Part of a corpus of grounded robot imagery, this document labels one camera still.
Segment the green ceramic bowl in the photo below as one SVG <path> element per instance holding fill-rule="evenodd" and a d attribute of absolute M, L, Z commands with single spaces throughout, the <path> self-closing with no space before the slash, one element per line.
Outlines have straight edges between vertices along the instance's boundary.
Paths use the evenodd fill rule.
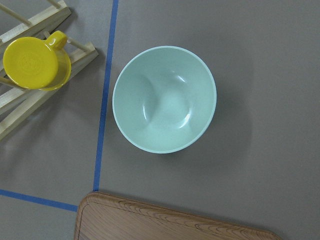
<path fill-rule="evenodd" d="M 177 46 L 147 49 L 120 72 L 112 110 L 122 135 L 135 147 L 155 154 L 183 150 L 209 127 L 217 89 L 205 62 Z"/>

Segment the wooden cutting board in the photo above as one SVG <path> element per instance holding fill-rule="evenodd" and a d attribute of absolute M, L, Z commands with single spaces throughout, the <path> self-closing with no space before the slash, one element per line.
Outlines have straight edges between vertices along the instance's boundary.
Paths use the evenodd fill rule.
<path fill-rule="evenodd" d="M 75 240 L 278 240 L 267 230 L 184 213 L 104 192 L 80 202 Z"/>

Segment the yellow mug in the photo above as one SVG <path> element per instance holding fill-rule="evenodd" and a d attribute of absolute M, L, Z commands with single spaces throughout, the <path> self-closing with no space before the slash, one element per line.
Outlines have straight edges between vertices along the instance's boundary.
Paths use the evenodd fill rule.
<path fill-rule="evenodd" d="M 72 64 L 64 49 L 68 40 L 62 31 L 47 39 L 21 37 L 10 43 L 3 54 L 3 67 L 9 79 L 21 88 L 53 91 L 70 78 Z"/>

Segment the wooden dish rack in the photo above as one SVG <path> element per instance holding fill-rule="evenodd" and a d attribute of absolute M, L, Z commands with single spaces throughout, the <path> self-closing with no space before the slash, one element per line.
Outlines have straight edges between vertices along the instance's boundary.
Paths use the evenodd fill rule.
<path fill-rule="evenodd" d="M 0 83 L 10 89 L 0 96 L 4 139 L 97 56 L 94 45 L 81 44 L 56 28 L 71 10 L 61 0 L 27 19 L 1 4 L 3 13 L 20 24 L 0 36 Z"/>

